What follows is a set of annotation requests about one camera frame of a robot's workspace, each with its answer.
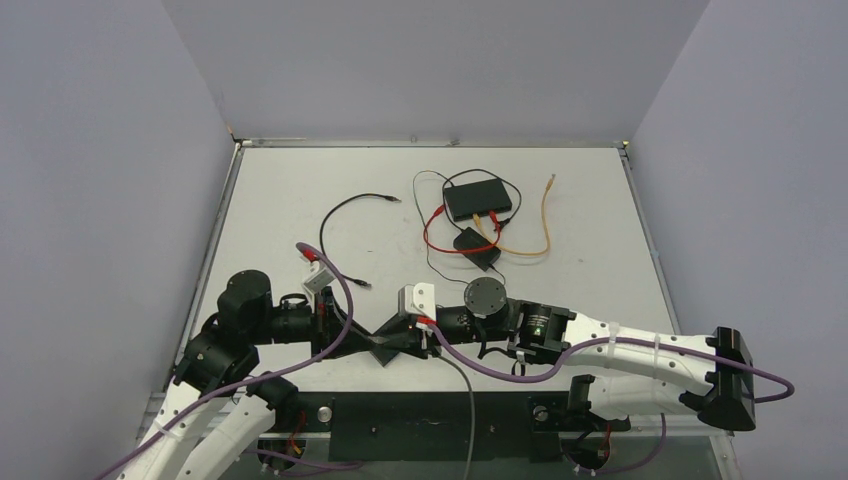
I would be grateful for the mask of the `black Mercury switch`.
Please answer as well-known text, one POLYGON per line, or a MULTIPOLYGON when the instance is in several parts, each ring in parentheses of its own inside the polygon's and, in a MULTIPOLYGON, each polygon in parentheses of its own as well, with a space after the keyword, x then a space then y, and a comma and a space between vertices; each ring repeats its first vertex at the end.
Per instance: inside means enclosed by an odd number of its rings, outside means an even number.
POLYGON ((454 222, 470 220, 474 214, 505 213, 513 203, 504 182, 489 179, 444 189, 444 202, 454 222))

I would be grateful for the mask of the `ribbed black network switch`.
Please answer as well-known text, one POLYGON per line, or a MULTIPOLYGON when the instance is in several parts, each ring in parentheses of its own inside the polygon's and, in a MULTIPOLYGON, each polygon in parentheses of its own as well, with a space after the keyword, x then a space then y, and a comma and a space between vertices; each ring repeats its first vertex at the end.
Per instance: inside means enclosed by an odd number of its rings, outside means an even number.
POLYGON ((406 342, 397 337, 371 336, 370 352, 378 363, 387 366, 406 346, 406 342))

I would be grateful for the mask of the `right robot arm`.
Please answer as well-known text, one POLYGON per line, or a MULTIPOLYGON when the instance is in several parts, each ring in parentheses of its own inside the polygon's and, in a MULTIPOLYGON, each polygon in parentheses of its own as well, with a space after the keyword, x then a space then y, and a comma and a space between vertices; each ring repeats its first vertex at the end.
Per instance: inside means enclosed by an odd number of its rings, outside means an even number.
POLYGON ((740 332, 718 327, 710 335, 678 336, 593 319, 564 307, 508 296, 498 280, 481 277, 464 290, 460 306, 435 302, 431 284, 399 292, 395 316, 372 339, 386 357, 421 358, 442 347, 503 341, 519 365, 548 365, 525 382, 544 382, 564 366, 611 371, 573 378, 564 400, 578 427, 637 415, 694 415, 714 428, 756 427, 753 362, 740 332))

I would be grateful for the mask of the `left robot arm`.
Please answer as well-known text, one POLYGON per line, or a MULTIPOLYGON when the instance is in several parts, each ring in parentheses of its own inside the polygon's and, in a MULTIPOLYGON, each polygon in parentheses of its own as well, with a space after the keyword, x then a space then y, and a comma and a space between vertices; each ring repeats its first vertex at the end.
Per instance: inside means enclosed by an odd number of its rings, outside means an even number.
POLYGON ((165 400, 138 447, 119 461, 119 479, 216 479, 270 427, 298 416, 297 387, 287 375, 344 355, 356 338, 330 285, 347 300, 349 280, 320 261, 299 294, 273 300, 267 274, 234 274, 217 310, 186 345, 165 400))

